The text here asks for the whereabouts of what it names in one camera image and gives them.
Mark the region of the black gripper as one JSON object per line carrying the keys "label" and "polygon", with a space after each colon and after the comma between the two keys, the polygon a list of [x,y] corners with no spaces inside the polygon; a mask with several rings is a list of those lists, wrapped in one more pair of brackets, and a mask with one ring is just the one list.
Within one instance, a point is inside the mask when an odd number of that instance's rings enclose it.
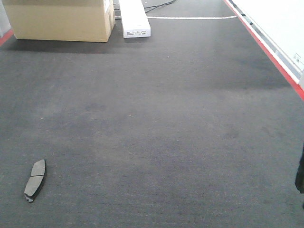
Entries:
{"label": "black gripper", "polygon": [[297,190],[303,194],[304,193],[304,151],[302,150],[302,155],[299,160],[299,166],[295,177],[295,187]]}

